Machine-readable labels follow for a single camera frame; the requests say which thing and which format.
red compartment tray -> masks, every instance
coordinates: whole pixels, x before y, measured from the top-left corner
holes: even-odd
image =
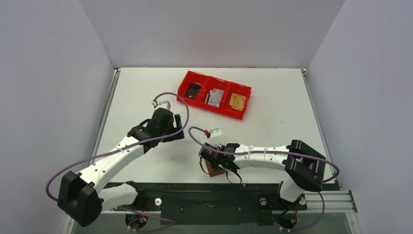
[[[206,103],[208,95],[213,89],[224,91],[218,107]],[[246,97],[244,108],[241,111],[233,109],[229,104],[233,93]],[[224,116],[243,119],[251,95],[251,87],[188,71],[178,88],[178,95],[181,96],[188,105]]]

yellow object in bin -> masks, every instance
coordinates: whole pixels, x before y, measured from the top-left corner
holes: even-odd
[[[231,99],[229,100],[229,105],[237,110],[242,111],[245,106],[246,97],[239,94],[231,94]]]

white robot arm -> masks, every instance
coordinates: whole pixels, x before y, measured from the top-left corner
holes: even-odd
[[[214,129],[207,134],[209,148],[226,152],[220,154],[207,148],[202,148],[199,156],[207,160],[212,167],[228,171],[247,167],[270,168],[286,171],[290,177],[283,181],[279,196],[290,203],[299,202],[304,191],[319,192],[322,190],[325,163],[306,158],[295,158],[287,154],[274,154],[278,152],[294,152],[325,159],[323,155],[300,140],[292,140],[290,145],[279,147],[254,147],[237,143],[226,144],[222,131]]]
[[[160,142],[183,139],[179,115],[173,115],[168,101],[156,104],[151,119],[133,127],[114,147],[117,153],[104,157],[77,174],[67,172],[61,181],[57,205],[82,227],[91,224],[102,211],[132,204],[138,191],[128,183],[104,189],[106,184],[130,162]]]

white tabletop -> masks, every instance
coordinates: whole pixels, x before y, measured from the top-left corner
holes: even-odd
[[[261,68],[122,68],[98,154],[111,150],[132,127],[150,118],[151,100],[162,92],[176,93],[188,70],[252,87],[243,120],[190,107],[188,126],[219,128],[227,143],[255,147],[276,147],[299,139],[326,155],[300,69]],[[163,100],[171,102],[171,111],[180,114],[184,122],[184,105],[172,96],[158,99]],[[185,139],[160,143],[131,162],[112,182],[228,183],[225,175],[209,177],[201,171],[200,146],[184,131]],[[194,134],[201,142],[206,141],[202,133]],[[239,174],[243,183],[280,183],[288,178],[286,172],[264,168],[244,168]],[[326,166],[324,178],[331,175]],[[231,173],[229,178],[238,181]]]

gray wall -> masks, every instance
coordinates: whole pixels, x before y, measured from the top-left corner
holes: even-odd
[[[59,233],[44,187],[90,156],[113,69],[76,0],[1,1],[0,32],[0,233]]]
[[[344,0],[79,0],[115,66],[307,67]]]
[[[308,68],[364,233],[412,233],[413,1],[347,0]]]

